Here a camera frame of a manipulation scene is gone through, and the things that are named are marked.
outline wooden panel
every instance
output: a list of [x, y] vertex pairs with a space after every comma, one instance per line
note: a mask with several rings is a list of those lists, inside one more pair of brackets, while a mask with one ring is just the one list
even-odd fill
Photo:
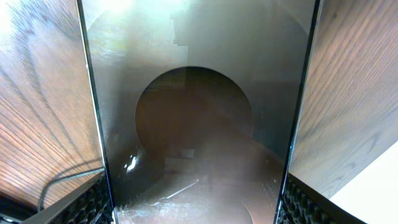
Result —
[[398, 140], [398, 1], [325, 0], [291, 173], [330, 198]]
[[[0, 192], [36, 206], [55, 175], [102, 166], [80, 26], [73, 0], [0, 4]], [[45, 206], [88, 179], [52, 186]]]

